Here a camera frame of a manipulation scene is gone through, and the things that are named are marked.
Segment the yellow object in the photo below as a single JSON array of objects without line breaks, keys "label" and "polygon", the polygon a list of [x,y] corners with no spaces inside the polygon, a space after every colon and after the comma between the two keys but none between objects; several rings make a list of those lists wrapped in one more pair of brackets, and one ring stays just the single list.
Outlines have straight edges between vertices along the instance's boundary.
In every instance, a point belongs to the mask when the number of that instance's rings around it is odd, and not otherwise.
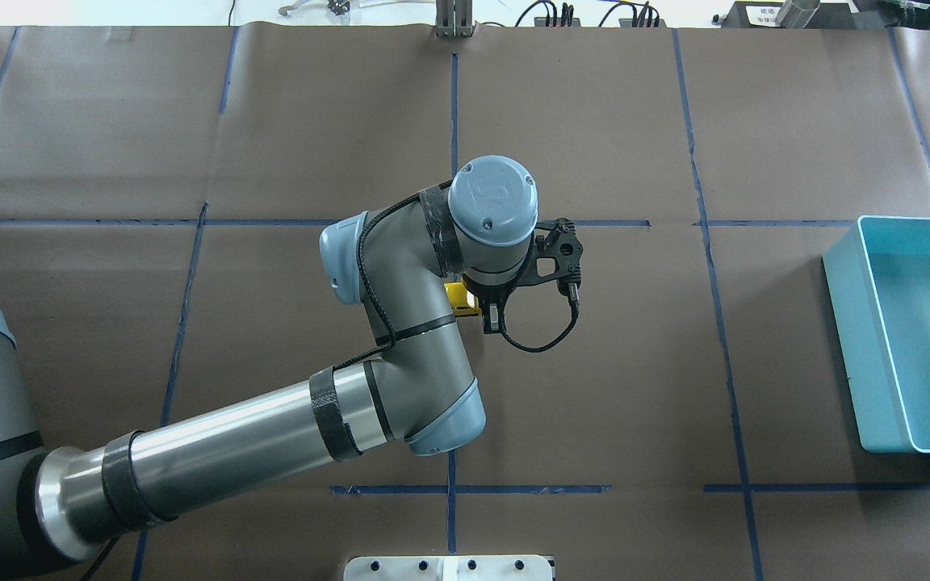
[{"label": "yellow object", "polygon": [[465,284],[461,282],[444,282],[443,288],[447,291],[447,301],[450,302],[450,311],[455,316],[479,316],[480,301],[469,293]]}]

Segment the robotic arm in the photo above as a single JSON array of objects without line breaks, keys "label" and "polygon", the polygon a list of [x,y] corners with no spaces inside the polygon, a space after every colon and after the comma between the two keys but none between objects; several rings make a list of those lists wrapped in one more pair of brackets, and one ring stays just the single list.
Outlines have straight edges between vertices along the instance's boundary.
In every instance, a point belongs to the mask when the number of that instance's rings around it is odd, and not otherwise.
[{"label": "robotic arm", "polygon": [[[122,533],[394,439],[424,456],[472,441],[486,415],[444,279],[463,276],[488,333],[507,338],[514,287],[550,280],[575,323],[583,247],[572,222],[536,216],[527,170],[484,156],[451,182],[331,225],[320,239],[325,272],[341,302],[364,303],[376,349],[90,452],[42,446],[0,312],[0,578],[82,562]],[[553,257],[556,271],[538,276],[538,257]]]}]

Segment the plastic tray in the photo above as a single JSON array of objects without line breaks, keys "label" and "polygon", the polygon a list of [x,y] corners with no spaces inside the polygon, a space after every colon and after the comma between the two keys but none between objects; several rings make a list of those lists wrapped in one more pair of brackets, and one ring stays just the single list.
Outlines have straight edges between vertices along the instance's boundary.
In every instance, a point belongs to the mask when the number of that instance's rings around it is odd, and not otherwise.
[{"label": "plastic tray", "polygon": [[861,444],[930,453],[930,218],[863,216],[823,268]]}]

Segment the white floor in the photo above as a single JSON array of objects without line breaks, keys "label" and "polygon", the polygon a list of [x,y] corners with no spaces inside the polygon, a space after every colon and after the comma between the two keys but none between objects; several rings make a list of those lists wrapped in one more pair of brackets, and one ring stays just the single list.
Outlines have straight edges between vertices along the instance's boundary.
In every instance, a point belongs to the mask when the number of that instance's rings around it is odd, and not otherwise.
[{"label": "white floor", "polygon": [[[288,25],[398,25],[398,23],[433,23],[436,6],[433,0],[351,0],[351,11],[336,16],[328,10],[328,0],[299,0],[300,6],[280,15],[279,8],[298,0],[236,0],[233,25],[254,21],[288,23]],[[493,21],[512,26],[531,0],[475,0],[476,21]],[[849,0],[824,0],[848,3]],[[662,19],[671,27],[711,28],[712,16],[726,14],[733,0],[654,0]],[[576,0],[576,16],[584,26],[597,25],[612,6],[602,0]],[[0,0],[0,25],[166,25],[211,26],[228,23],[229,0]],[[534,8],[524,25],[532,26]],[[613,13],[627,15],[625,8]]]}]

